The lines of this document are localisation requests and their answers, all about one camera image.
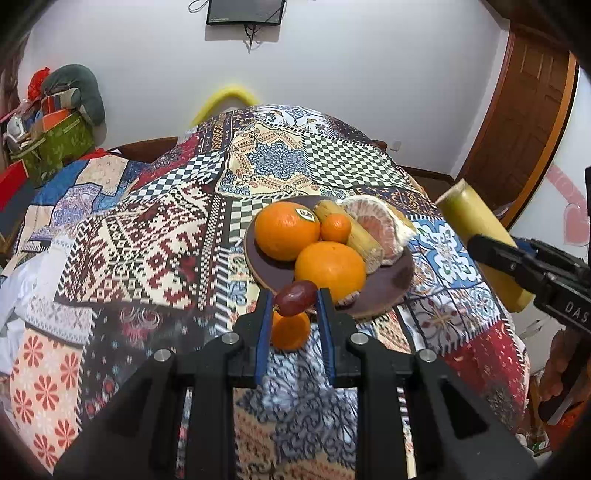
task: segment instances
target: person's hand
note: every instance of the person's hand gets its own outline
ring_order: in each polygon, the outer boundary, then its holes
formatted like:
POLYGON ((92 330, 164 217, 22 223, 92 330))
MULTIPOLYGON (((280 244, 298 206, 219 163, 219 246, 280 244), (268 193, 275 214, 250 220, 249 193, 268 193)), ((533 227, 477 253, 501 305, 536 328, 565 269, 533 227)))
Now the person's hand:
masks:
MULTIPOLYGON (((574 330, 567 328, 560 330, 554 335, 552 345, 550 346, 550 358, 546 362, 544 374, 540 380, 540 400, 547 401, 551 397, 556 397, 562 392, 562 373, 569 365, 569 361, 574 354, 574 350, 579 341, 579 334, 574 330)), ((573 403, 579 403, 587 400, 591 394, 591 359, 587 363, 587 369, 582 373, 586 376, 578 391, 573 392, 573 403)))

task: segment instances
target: red grape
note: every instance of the red grape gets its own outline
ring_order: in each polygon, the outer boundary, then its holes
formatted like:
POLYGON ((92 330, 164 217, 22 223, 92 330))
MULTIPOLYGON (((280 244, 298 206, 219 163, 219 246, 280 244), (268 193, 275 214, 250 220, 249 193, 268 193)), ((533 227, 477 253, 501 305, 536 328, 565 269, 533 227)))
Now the red grape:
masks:
POLYGON ((293 317, 304 312, 316 301, 318 287, 310 280, 297 280, 275 295, 279 315, 293 317))

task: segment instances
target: mandarin orange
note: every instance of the mandarin orange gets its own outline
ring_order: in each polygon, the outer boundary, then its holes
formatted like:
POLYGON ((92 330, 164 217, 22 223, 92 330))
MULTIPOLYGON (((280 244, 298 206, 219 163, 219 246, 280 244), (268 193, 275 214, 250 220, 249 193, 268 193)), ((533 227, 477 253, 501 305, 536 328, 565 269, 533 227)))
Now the mandarin orange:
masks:
POLYGON ((329 242, 347 243, 351 233, 351 220, 342 213, 331 213, 320 225, 322 240, 329 242))
POLYGON ((298 203, 275 202, 263 208, 255 219, 255 240, 274 260, 294 261, 320 237, 320 222, 314 213, 298 203))
POLYGON ((292 317, 283 317, 273 311, 271 344, 279 350, 297 350, 303 347, 310 336, 310 319, 305 312, 292 317))

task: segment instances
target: stuffed toy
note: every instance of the stuffed toy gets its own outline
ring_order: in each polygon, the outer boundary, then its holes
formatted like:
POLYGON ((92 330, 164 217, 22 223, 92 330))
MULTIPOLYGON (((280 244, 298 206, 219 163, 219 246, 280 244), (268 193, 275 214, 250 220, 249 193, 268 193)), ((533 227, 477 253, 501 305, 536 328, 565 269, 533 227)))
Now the stuffed toy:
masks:
POLYGON ((43 95, 59 93, 61 108, 78 110, 88 123, 105 121, 105 107, 95 75, 82 65, 65 65, 43 81, 43 95))

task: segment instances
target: door frame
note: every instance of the door frame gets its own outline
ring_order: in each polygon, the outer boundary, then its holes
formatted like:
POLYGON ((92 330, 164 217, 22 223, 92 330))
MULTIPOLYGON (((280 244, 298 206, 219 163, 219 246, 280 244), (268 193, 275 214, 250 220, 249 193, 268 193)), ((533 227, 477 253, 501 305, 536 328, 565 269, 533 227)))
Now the door frame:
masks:
MULTIPOLYGON (((466 157, 466 161, 462 168, 460 169, 460 173, 457 176, 457 180, 464 178, 470 169, 470 166, 474 162, 474 157, 478 149, 480 148, 480 144, 482 143, 486 132, 491 124, 491 120, 493 114, 495 113, 495 109, 497 103, 499 101, 499 97, 501 96, 501 90, 505 83, 505 79, 507 76, 507 71, 509 69, 509 62, 511 60, 511 54, 513 53, 513 46, 515 44, 515 32, 516 30, 524 31, 528 34, 535 34, 539 37, 542 37, 546 41, 551 41, 554 44, 561 45, 557 40, 549 37, 542 32, 538 32, 533 30, 529 27, 524 27, 523 25, 511 23, 511 29, 509 31, 509 37, 507 39, 507 47, 505 49, 505 57, 503 58, 503 63, 501 66, 501 71, 499 73, 499 79, 497 80, 495 91, 492 95, 491 104, 486 111, 486 115, 484 120, 482 121, 482 125, 480 126, 480 130, 472 144, 472 148, 468 156, 466 157)), ((560 143, 560 139, 562 138, 562 134, 564 132, 564 127, 566 127, 566 122, 569 117, 570 107, 572 105, 572 100, 574 98, 575 93, 575 85, 576 85, 576 78, 577 78, 577 60, 572 52, 569 52, 569 65, 566 75, 566 83, 564 85, 564 92, 562 95, 562 99, 560 101, 560 107, 558 108, 558 114, 556 115, 556 120, 554 121, 554 125, 552 126, 552 130, 550 131, 550 135, 548 136, 548 141, 542 150, 542 153, 536 162, 536 165, 528 178, 526 184, 521 189, 517 198, 513 201, 512 205, 507 210, 507 213, 501 219, 501 223, 504 227, 509 229, 513 223, 517 220, 518 216, 521 214, 525 206, 527 205, 529 199, 534 194, 536 187, 540 184, 542 179, 544 178, 544 174, 546 170, 552 163, 552 159, 554 158, 554 153, 556 153, 556 149, 560 143)))
POLYGON ((507 229, 509 229, 515 221, 521 215, 521 212, 525 209, 530 198, 533 196, 538 185, 544 180, 544 175, 548 167, 554 159, 556 150, 560 145, 560 140, 566 128, 567 121, 569 119, 570 108, 573 104, 574 94, 576 93, 576 83, 578 77, 578 65, 577 59, 572 52, 569 52, 569 69, 566 73, 566 83, 564 84, 564 92, 560 101, 560 107, 558 108, 558 114, 556 120, 550 131, 550 136, 542 153, 535 164, 530 177, 527 179, 524 187, 521 189, 517 198, 513 201, 507 213, 501 219, 501 223, 507 229))

